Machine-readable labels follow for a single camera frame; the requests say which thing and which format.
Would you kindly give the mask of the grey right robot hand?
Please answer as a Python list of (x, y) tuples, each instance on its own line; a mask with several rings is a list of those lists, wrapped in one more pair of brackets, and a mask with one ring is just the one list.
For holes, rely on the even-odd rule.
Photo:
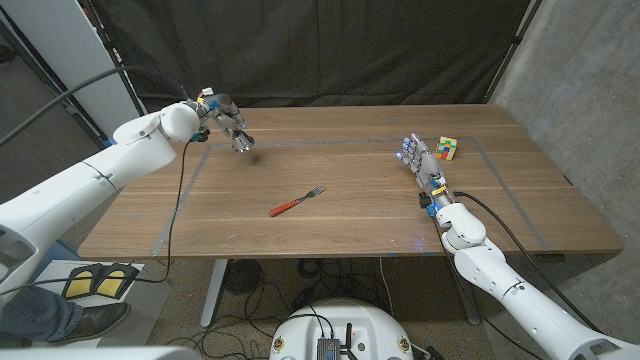
[(411, 133), (404, 139), (402, 152), (398, 152), (396, 156), (416, 176), (419, 188), (433, 202), (439, 206), (454, 202), (454, 197), (447, 188), (443, 167), (416, 133)]

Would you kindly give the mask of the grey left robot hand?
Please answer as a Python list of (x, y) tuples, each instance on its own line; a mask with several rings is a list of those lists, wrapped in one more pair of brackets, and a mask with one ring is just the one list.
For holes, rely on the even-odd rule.
[(212, 130), (218, 126), (227, 137), (238, 137), (246, 128), (243, 116), (227, 94), (216, 94), (205, 89), (197, 98), (196, 112), (201, 126)]

